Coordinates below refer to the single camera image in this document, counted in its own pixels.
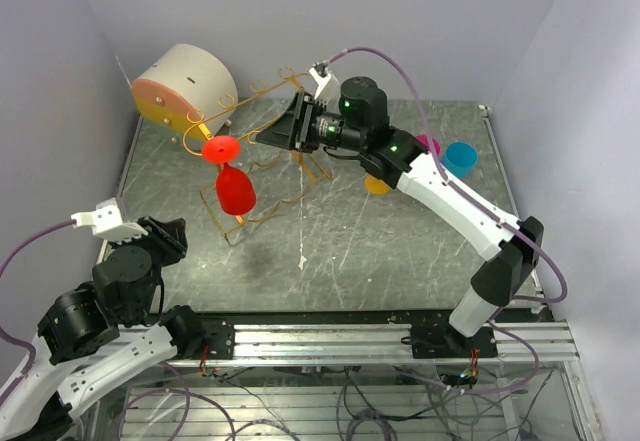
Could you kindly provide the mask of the blue plastic wine glass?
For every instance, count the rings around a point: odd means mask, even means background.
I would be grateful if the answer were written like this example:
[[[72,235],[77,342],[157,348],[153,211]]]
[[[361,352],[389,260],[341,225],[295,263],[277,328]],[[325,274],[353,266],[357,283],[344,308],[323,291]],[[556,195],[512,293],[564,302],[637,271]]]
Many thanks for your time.
[[[461,141],[451,143],[442,158],[445,168],[457,178],[469,175],[477,162],[478,152],[476,149]]]

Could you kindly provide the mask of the red plastic wine glass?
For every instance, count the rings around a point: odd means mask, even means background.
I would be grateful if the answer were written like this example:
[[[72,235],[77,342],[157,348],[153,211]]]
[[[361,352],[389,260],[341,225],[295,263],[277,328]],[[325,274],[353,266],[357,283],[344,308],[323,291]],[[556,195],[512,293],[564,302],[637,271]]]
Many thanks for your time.
[[[240,142],[229,135],[214,136],[202,148],[202,157],[220,168],[215,183],[216,194],[222,210],[233,216],[247,214],[257,202],[249,176],[231,165],[240,153]]]

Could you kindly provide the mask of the magenta plastic wine glass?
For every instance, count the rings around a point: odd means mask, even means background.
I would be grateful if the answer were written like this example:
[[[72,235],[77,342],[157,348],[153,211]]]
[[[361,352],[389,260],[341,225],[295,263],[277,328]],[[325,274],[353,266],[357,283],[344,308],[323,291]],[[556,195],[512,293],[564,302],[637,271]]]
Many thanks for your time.
[[[431,150],[431,148],[435,149],[435,156],[440,158],[441,157],[441,144],[439,142],[438,139],[435,138],[431,138],[428,135],[424,134],[424,133],[420,133],[417,134],[415,136],[415,138],[420,141],[422,144],[424,144],[426,146],[426,148],[428,150]]]

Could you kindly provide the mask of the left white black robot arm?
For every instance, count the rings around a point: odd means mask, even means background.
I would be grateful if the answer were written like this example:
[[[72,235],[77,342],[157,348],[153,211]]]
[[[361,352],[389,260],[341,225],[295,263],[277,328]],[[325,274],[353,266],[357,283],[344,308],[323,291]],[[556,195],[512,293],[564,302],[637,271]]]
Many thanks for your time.
[[[90,281],[59,296],[26,342],[23,364],[1,391],[4,440],[57,440],[91,407],[149,367],[192,358],[206,331],[187,305],[151,313],[164,294],[162,270],[187,253],[186,222],[142,217],[123,221],[113,208],[72,215],[112,248]]]

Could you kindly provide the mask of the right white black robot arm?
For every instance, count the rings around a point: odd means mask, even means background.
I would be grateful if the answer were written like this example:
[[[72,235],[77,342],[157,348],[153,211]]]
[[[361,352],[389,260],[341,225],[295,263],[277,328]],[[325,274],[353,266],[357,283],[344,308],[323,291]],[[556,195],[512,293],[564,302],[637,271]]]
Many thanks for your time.
[[[346,150],[368,175],[429,208],[475,248],[484,262],[440,334],[448,354],[465,355],[538,264],[543,225],[491,204],[444,169],[424,143],[392,126],[386,93],[372,79],[347,79],[333,99],[331,111],[319,94],[296,94],[256,142],[303,153]]]

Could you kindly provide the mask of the yellow plastic wine glass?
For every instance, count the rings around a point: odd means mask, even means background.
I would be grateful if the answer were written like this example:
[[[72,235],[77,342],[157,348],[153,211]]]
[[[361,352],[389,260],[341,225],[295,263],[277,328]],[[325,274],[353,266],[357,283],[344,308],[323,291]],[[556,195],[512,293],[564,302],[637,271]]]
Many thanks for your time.
[[[367,175],[364,184],[366,189],[374,195],[384,195],[391,190],[383,180],[378,179],[372,175]]]

